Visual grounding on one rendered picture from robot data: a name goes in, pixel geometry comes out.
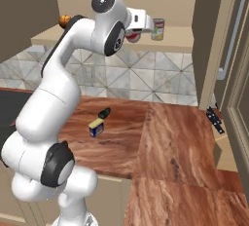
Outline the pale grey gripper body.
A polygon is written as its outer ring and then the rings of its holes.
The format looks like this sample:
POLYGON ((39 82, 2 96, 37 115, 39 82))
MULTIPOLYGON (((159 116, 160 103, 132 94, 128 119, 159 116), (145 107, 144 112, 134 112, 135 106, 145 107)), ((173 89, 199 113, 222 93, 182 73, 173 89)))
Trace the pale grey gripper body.
POLYGON ((153 32, 154 26, 155 26, 154 20, 149 15, 145 15, 144 27, 143 27, 142 31, 143 32, 153 32))

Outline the brown cabinet door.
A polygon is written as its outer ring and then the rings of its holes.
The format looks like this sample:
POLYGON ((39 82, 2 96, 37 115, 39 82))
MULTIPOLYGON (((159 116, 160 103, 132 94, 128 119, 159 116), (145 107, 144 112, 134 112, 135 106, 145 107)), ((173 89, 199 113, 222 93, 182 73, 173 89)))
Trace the brown cabinet door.
POLYGON ((211 103, 235 0, 196 0, 192 58, 198 108, 211 103))
POLYGON ((58 18, 57 0, 0 0, 0 63, 29 48, 58 18))

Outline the red white yellow can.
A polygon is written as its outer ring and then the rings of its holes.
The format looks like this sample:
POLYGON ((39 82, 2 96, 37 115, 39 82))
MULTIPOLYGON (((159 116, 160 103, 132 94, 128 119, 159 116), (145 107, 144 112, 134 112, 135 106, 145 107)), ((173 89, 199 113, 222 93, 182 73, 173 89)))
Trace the red white yellow can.
POLYGON ((155 41, 161 41, 164 33, 164 19, 154 19, 154 31, 151 38, 155 41))

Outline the red and white can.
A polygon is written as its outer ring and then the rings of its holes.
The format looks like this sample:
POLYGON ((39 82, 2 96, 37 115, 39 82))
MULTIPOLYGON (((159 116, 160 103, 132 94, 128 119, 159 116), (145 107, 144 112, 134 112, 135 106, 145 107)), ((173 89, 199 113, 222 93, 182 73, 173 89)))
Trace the red and white can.
POLYGON ((140 40, 141 34, 140 33, 128 33, 126 34, 125 38, 130 43, 136 43, 140 40))

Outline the orange pumpkin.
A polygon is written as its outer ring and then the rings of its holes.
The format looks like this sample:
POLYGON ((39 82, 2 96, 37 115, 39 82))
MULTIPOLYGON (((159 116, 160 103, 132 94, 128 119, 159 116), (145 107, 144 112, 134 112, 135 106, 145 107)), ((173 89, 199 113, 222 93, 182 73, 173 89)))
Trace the orange pumpkin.
POLYGON ((58 23, 62 28, 65 28, 70 19, 70 16, 64 15, 59 18, 58 23))

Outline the dark green avocado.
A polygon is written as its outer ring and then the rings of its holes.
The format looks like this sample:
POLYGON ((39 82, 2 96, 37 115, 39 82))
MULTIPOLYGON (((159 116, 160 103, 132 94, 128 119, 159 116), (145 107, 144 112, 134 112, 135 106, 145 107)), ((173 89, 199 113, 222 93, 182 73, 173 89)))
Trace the dark green avocado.
POLYGON ((111 112, 111 108, 107 107, 98 113, 98 117, 100 119, 105 119, 109 116, 110 112, 111 112))

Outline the black speckled object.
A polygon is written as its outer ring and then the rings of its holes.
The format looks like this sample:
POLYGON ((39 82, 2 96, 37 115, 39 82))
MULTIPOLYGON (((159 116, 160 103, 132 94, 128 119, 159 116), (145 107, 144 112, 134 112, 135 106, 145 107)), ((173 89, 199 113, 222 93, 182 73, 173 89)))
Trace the black speckled object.
POLYGON ((208 107, 206 109, 206 116, 219 134, 223 134, 225 132, 221 127, 222 124, 221 120, 219 119, 219 117, 216 115, 216 113, 211 107, 208 107))

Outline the blue and yellow can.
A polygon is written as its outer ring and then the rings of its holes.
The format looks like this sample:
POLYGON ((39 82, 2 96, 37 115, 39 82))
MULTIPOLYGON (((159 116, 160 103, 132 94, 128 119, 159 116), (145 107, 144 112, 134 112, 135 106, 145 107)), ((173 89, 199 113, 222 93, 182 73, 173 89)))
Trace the blue and yellow can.
POLYGON ((96 119, 89 124, 89 135, 96 137, 104 130, 103 119, 96 119))

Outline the black hob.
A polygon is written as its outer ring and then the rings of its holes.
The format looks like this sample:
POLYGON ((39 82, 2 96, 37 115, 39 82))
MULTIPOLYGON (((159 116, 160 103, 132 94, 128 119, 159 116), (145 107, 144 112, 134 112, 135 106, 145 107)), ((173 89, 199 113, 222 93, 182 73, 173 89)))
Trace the black hob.
POLYGON ((31 167, 34 145, 40 140, 39 94, 0 92, 0 160, 15 173, 31 167))

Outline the beige lower cupboard door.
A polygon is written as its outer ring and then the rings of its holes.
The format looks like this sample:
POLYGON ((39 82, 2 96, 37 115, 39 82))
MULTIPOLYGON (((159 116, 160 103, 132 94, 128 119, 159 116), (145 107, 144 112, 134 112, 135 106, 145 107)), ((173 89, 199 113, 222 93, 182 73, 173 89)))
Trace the beige lower cupboard door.
POLYGON ((97 188, 86 203, 99 226, 123 226, 130 186, 130 179, 98 176, 97 188))

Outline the beige drawer front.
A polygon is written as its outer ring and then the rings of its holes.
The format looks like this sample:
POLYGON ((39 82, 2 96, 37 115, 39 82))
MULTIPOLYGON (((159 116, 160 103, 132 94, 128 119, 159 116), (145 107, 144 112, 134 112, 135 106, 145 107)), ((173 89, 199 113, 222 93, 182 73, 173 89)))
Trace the beige drawer front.
POLYGON ((59 216, 57 201, 26 203, 17 200, 11 189, 13 175, 0 163, 0 226, 50 226, 59 216))

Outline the white wall socket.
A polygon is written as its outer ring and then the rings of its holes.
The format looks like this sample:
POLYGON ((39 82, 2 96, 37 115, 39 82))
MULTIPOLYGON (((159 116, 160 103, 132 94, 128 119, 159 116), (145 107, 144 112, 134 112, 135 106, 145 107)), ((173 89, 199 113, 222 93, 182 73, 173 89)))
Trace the white wall socket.
POLYGON ((93 84, 95 82, 95 69, 93 64, 83 66, 85 82, 93 84))

